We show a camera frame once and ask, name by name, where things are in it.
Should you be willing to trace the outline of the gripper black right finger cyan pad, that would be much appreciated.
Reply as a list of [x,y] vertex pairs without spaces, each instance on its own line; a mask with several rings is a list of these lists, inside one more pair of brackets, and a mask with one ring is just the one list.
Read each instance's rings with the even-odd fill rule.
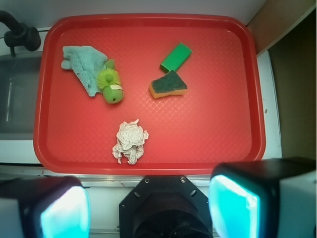
[[301,157],[218,164],[209,210],[221,238],[314,238],[317,163]]

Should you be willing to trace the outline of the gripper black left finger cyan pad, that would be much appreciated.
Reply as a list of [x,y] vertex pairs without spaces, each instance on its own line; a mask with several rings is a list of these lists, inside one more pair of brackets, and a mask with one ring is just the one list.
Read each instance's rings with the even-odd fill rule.
[[0,184],[2,238],[87,238],[91,208],[75,177],[16,178]]

